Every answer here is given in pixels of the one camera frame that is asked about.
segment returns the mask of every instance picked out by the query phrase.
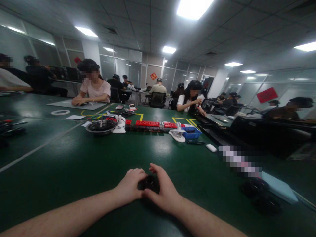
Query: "white paper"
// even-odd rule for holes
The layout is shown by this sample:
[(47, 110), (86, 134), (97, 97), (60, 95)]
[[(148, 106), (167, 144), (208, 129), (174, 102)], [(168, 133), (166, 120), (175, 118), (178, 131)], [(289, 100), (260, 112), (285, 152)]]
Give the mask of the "white paper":
[(79, 116), (79, 115), (71, 115), (69, 116), (68, 118), (66, 119), (69, 119), (69, 120), (75, 120), (75, 119), (82, 119), (84, 118), (84, 116)]
[(87, 127), (90, 123), (92, 123), (92, 122), (86, 122), (85, 124), (83, 124), (83, 125), (81, 125), (81, 126)]

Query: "green workbench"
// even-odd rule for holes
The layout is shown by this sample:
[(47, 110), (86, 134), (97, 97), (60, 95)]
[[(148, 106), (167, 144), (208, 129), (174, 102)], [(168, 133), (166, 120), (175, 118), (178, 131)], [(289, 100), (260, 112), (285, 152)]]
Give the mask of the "green workbench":
[[(148, 172), (149, 163), (153, 162), (166, 170), (181, 195), (249, 236), (315, 236), (315, 213), (301, 203), (290, 205), (281, 201), (283, 213), (275, 217), (256, 212), (238, 189), (243, 180), (205, 146), (179, 143), (169, 134), (148, 132), (96, 138), (76, 122), (65, 120), (69, 115), (80, 115), (81, 109), (69, 108), (71, 113), (65, 116), (50, 114), (68, 109), (46, 105), (62, 100), (33, 94), (0, 98), (0, 112), (6, 117), (29, 121), (21, 125), (28, 126), (25, 138), (20, 135), (9, 140), (10, 149), (23, 150), (13, 153), (12, 159), (8, 158), (10, 152), (1, 150), (5, 163), (48, 143), (0, 173), (0, 232), (53, 208), (112, 189), (130, 168)], [(193, 119), (184, 112), (147, 107), (139, 107), (136, 113), (143, 114), (144, 121)], [(132, 123), (140, 116), (130, 117)], [(213, 144), (204, 134), (200, 140)], [(146, 199), (109, 213), (82, 236), (104, 235), (190, 236), (175, 218)]]

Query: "blue basket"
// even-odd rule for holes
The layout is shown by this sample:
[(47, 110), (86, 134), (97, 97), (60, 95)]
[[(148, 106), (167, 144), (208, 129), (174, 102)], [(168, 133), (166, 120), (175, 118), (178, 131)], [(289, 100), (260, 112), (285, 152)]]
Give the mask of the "blue basket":
[(184, 131), (194, 131), (194, 133), (184, 132), (183, 136), (185, 137), (185, 139), (199, 138), (199, 136), (202, 134), (202, 132), (199, 131), (195, 127), (182, 127), (182, 130), (184, 130)]

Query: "mouse pad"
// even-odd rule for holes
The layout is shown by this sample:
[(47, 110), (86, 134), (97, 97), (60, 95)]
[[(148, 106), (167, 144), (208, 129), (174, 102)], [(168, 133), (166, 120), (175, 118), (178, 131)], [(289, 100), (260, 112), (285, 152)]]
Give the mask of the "mouse pad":
[(52, 106), (59, 106), (59, 107), (67, 107), (67, 108), (76, 108), (76, 109), (84, 109), (84, 110), (95, 110), (98, 109), (102, 106), (105, 106), (106, 104), (101, 104), (101, 103), (93, 103), (93, 104), (87, 104), (84, 106), (73, 106), (71, 104), (72, 100), (64, 100), (64, 101), (59, 101), (47, 105), (52, 105)]

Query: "air vent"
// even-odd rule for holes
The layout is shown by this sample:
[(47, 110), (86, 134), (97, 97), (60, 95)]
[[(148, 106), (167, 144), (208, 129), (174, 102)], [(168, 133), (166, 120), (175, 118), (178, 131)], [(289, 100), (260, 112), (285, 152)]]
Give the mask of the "air vent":
[(103, 32), (108, 33), (108, 34), (117, 35), (117, 32), (114, 28), (107, 26), (107, 25), (102, 25), (102, 24), (99, 24), (99, 26)]
[(210, 57), (213, 57), (213, 56), (217, 55), (217, 53), (214, 53), (214, 52), (208, 52), (206, 55), (207, 55), (207, 56), (210, 56)]
[(309, 16), (316, 13), (316, 2), (315, 0), (305, 1), (304, 3), (288, 10), (286, 13), (296, 17)]

